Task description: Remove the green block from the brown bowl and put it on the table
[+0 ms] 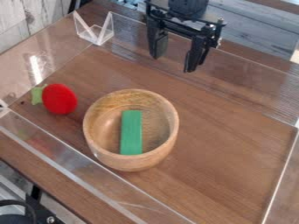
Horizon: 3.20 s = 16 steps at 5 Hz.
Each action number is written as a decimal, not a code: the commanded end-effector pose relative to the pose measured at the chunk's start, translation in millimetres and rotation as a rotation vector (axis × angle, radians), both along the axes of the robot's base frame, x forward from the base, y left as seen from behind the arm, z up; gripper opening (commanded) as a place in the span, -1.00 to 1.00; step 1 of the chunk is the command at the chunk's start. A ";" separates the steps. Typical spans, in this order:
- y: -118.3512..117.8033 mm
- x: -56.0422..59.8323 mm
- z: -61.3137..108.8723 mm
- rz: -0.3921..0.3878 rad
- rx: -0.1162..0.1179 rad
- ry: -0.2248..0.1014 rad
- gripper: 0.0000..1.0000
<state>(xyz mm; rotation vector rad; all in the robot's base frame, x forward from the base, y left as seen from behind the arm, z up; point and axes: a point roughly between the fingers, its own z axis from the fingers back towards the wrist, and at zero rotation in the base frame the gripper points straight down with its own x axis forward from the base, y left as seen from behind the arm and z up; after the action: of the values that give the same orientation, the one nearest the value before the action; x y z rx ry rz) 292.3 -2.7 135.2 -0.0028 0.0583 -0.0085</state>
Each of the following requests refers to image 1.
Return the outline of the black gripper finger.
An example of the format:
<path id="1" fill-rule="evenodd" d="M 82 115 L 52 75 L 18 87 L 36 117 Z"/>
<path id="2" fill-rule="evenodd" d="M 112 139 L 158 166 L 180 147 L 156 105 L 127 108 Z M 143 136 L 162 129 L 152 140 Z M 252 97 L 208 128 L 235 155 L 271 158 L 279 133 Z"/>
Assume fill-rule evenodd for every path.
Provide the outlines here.
<path id="1" fill-rule="evenodd" d="M 206 36 L 194 36 L 191 39 L 191 49 L 186 54 L 184 69 L 186 73 L 196 70 L 196 67 L 203 64 L 210 52 L 210 41 Z"/>
<path id="2" fill-rule="evenodd" d="M 168 46 L 168 31 L 160 20 L 147 19 L 147 40 L 150 54 L 158 59 L 164 55 Z"/>

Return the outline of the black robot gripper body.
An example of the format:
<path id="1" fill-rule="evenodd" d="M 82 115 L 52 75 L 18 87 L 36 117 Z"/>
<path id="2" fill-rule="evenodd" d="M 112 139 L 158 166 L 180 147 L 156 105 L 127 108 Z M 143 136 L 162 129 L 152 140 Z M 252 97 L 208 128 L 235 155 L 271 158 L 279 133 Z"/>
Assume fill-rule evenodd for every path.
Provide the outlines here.
<path id="1" fill-rule="evenodd" d="M 227 22 L 208 12 L 210 0 L 144 0 L 144 3 L 147 16 L 160 20 L 171 32 L 186 38 L 206 36 L 210 46 L 219 47 Z"/>

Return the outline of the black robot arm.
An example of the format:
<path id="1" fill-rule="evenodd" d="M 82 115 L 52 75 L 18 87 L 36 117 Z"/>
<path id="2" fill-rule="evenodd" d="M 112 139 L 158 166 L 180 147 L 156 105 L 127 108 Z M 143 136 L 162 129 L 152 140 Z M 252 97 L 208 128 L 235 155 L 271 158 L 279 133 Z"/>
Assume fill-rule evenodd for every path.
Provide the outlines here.
<path id="1" fill-rule="evenodd" d="M 186 54 L 186 73 L 203 64 L 211 48 L 220 45 L 227 25 L 222 17 L 207 13 L 210 0 L 144 0 L 147 41 L 151 56 L 158 60 L 167 51 L 168 33 L 191 40 Z"/>

